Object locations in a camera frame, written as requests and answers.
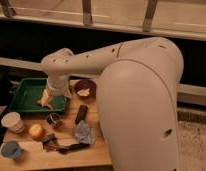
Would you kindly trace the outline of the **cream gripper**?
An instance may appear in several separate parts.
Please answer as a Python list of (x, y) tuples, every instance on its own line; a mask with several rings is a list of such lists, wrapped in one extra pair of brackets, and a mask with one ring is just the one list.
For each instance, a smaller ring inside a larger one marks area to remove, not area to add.
[(72, 98), (69, 83), (66, 82), (59, 87), (53, 86), (50, 82), (46, 83), (46, 90), (43, 91), (42, 97), (37, 101), (41, 106), (47, 106), (52, 100), (52, 96), (65, 96), (69, 99)]

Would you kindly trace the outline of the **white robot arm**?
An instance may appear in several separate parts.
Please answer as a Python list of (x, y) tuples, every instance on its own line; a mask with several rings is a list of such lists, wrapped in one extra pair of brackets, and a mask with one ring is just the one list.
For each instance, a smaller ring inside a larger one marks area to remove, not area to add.
[(77, 55), (45, 56), (50, 96), (69, 94), (72, 74), (99, 77), (96, 102), (114, 171), (180, 171), (177, 45), (163, 37), (126, 41)]

